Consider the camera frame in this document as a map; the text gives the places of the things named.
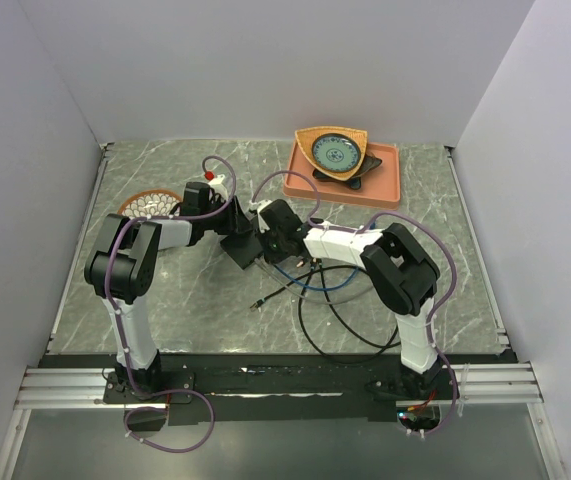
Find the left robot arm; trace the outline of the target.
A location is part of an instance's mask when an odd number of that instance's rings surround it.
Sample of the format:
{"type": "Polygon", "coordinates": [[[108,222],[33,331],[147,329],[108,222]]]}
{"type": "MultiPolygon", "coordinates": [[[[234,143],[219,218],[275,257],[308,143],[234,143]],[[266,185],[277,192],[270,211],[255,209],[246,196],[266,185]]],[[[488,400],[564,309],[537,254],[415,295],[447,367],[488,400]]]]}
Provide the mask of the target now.
{"type": "Polygon", "coordinates": [[[242,269],[261,253],[250,219],[223,175],[189,182],[166,214],[110,214],[84,267],[84,278],[107,308],[117,338],[116,382],[139,401],[163,389],[160,352],[152,338],[146,294],[161,250],[192,247],[207,232],[242,269]]]}

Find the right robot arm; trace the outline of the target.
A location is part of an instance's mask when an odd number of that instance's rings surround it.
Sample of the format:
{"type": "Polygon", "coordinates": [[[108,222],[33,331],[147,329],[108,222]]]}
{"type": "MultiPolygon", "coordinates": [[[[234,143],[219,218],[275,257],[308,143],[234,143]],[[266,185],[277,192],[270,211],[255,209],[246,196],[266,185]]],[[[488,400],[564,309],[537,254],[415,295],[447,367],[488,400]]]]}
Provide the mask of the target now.
{"type": "Polygon", "coordinates": [[[400,341],[404,391],[421,399],[437,386],[439,360],[429,314],[435,304],[439,268],[409,230],[354,229],[328,221],[304,221],[284,200],[254,207],[255,233],[264,258],[334,260],[365,271],[380,301],[393,312],[400,341]]]}

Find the black network switch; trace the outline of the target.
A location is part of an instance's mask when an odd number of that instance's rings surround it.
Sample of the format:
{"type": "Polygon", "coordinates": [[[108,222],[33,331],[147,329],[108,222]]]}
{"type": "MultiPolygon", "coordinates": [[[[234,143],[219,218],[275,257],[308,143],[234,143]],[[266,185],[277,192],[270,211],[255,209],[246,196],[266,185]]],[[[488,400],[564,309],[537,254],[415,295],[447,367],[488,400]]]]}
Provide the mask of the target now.
{"type": "Polygon", "coordinates": [[[242,270],[263,255],[261,243],[253,232],[228,235],[220,242],[220,246],[242,270]]]}

